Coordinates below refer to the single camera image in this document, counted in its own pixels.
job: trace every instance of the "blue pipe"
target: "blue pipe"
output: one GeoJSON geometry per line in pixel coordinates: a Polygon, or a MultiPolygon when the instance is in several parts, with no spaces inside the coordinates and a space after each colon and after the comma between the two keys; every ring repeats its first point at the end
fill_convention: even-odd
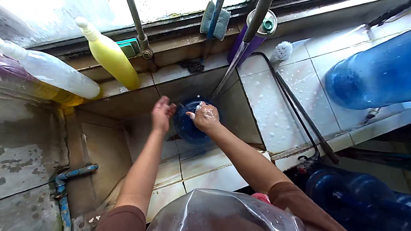
{"type": "Polygon", "coordinates": [[[215,26],[217,25],[218,17],[220,16],[223,3],[224,3],[224,0],[217,0],[217,3],[215,4],[214,12],[212,13],[210,27],[207,33],[207,40],[210,40],[213,37],[215,26]]]}
{"type": "Polygon", "coordinates": [[[75,176],[82,176],[82,175],[91,173],[97,170],[98,168],[99,166],[97,164],[92,164],[92,165],[89,165],[81,169],[61,173],[55,177],[54,183],[55,183],[55,188],[58,194],[56,198],[58,199],[58,202],[60,204],[60,216],[61,216],[61,220],[63,221],[64,231],[71,231],[72,229],[72,220],[70,218],[69,203],[67,201],[65,180],[68,180],[75,176]]]}

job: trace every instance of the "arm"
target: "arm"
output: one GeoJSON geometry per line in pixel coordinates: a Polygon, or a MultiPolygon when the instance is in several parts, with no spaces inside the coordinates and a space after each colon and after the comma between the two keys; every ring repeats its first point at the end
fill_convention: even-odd
{"type": "Polygon", "coordinates": [[[291,182],[257,150],[240,140],[220,122],[217,108],[202,103],[196,113],[187,112],[198,129],[213,139],[231,160],[239,174],[256,191],[267,194],[279,182],[291,182]]]}
{"type": "Polygon", "coordinates": [[[152,130],[139,157],[130,168],[115,207],[132,205],[147,215],[148,204],[154,187],[160,163],[163,140],[169,130],[169,119],[175,113],[176,106],[168,105],[166,96],[155,104],[152,117],[152,130]]]}

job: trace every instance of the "brown shirt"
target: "brown shirt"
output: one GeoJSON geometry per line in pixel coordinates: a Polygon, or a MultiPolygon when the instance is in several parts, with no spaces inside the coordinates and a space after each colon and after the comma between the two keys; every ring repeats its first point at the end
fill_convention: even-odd
{"type": "MultiPolygon", "coordinates": [[[[289,182],[275,184],[268,197],[273,205],[285,210],[288,208],[299,217],[307,231],[346,231],[330,215],[316,205],[297,186],[289,182]]],[[[241,221],[238,217],[228,217],[224,221],[216,221],[216,230],[259,230],[249,221],[241,221]]],[[[135,206],[114,208],[102,217],[96,231],[144,231],[145,217],[135,206]]]]}

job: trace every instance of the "brown sleeve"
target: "brown sleeve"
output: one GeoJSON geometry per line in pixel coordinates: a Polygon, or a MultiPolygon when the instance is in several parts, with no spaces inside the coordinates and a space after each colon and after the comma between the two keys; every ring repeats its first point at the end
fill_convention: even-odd
{"type": "Polygon", "coordinates": [[[288,208],[300,218],[307,230],[346,231],[293,183],[279,182],[273,185],[268,197],[274,206],[283,210],[288,208]]]}
{"type": "Polygon", "coordinates": [[[145,217],[136,206],[120,206],[105,214],[96,231],[145,231],[145,217]]]}

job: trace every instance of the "hand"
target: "hand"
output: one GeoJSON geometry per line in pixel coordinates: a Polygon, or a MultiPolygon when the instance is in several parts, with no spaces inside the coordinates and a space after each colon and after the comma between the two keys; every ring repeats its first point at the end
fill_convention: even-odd
{"type": "Polygon", "coordinates": [[[170,104],[170,99],[167,96],[162,96],[155,103],[151,111],[152,130],[167,133],[170,128],[169,120],[174,115],[177,106],[170,104]]]}
{"type": "Polygon", "coordinates": [[[205,133],[214,125],[220,124],[220,117],[218,116],[217,108],[211,104],[206,104],[203,101],[197,106],[195,114],[189,111],[185,114],[193,120],[194,125],[198,129],[205,133]]]}

